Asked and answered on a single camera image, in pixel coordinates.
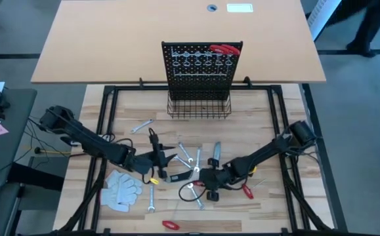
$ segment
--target pegboard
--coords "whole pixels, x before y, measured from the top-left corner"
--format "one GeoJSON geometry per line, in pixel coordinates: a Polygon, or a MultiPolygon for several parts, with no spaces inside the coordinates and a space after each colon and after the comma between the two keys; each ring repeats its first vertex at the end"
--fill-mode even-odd
{"type": "Polygon", "coordinates": [[[224,55],[209,49],[211,45],[230,45],[242,51],[237,43],[165,43],[163,59],[171,100],[226,100],[240,55],[224,55]]]}

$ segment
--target person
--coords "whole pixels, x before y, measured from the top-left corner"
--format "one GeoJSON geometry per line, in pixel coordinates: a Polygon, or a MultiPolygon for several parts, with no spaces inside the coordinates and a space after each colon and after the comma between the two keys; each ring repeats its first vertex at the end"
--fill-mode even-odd
{"type": "Polygon", "coordinates": [[[348,51],[373,58],[371,42],[380,29],[380,0],[342,0],[331,15],[326,26],[332,26],[349,19],[366,8],[365,17],[360,24],[356,37],[346,46],[348,51]]]}

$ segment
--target light wood desk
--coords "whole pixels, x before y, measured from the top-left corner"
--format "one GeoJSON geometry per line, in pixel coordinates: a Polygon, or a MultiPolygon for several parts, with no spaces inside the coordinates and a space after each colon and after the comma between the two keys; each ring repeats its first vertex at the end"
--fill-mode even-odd
{"type": "MultiPolygon", "coordinates": [[[[86,90],[80,121],[89,129],[96,130],[98,113],[104,85],[89,85],[86,90]]],[[[306,119],[305,108],[298,85],[282,85],[289,122],[306,119]]],[[[267,94],[262,90],[231,91],[232,114],[226,120],[172,120],[166,113],[166,91],[121,91],[119,92],[114,133],[117,139],[132,138],[139,153],[150,151],[147,128],[136,134],[129,134],[132,127],[141,121],[154,118],[149,126],[158,134],[160,142],[167,146],[177,146],[182,141],[190,154],[202,146],[201,167],[207,167],[207,158],[213,156],[215,142],[222,142],[221,163],[231,158],[247,155],[269,143],[274,137],[267,94]]],[[[179,153],[180,149],[167,151],[179,153]]],[[[54,228],[63,226],[74,213],[83,198],[90,157],[72,157],[64,182],[54,228]]],[[[108,166],[107,175],[117,168],[108,166]]],[[[169,174],[186,170],[181,163],[171,161],[166,168],[169,174]]],[[[299,171],[306,200],[317,215],[330,227],[333,226],[329,205],[324,190],[320,168],[310,157],[300,157],[299,171]]],[[[258,171],[248,180],[253,187],[261,180],[266,181],[253,190],[255,198],[249,200],[242,191],[219,190],[221,199],[214,203],[202,198],[206,206],[198,210],[195,202],[179,200],[178,188],[182,182],[167,184],[161,182],[155,190],[155,213],[147,213],[149,187],[144,186],[137,203],[128,213],[116,212],[102,206],[98,221],[98,232],[105,227],[111,232],[161,233],[165,229],[161,221],[172,220],[185,232],[280,232],[289,226],[287,206],[282,183],[280,165],[273,157],[260,165],[258,171]]],[[[184,196],[190,198],[189,191],[184,196]]],[[[87,224],[90,227],[93,203],[88,210],[87,224]]]]}
{"type": "Polygon", "coordinates": [[[96,0],[61,2],[32,82],[165,82],[162,41],[243,41],[235,81],[326,80],[300,0],[96,0]]]}

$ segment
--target table leg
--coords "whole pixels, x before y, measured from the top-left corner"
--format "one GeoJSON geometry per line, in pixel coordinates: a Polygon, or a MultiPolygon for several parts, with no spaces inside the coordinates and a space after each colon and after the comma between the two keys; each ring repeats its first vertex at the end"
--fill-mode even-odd
{"type": "Polygon", "coordinates": [[[61,191],[63,188],[64,178],[54,174],[35,170],[34,168],[13,163],[8,182],[18,182],[23,184],[30,184],[40,186],[46,189],[61,191]]]}

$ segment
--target white label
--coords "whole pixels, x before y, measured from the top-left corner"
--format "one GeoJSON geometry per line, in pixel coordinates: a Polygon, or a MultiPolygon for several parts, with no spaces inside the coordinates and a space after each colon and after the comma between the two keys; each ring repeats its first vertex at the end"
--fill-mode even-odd
{"type": "Polygon", "coordinates": [[[253,5],[249,3],[228,4],[228,12],[253,12],[253,5]]]}

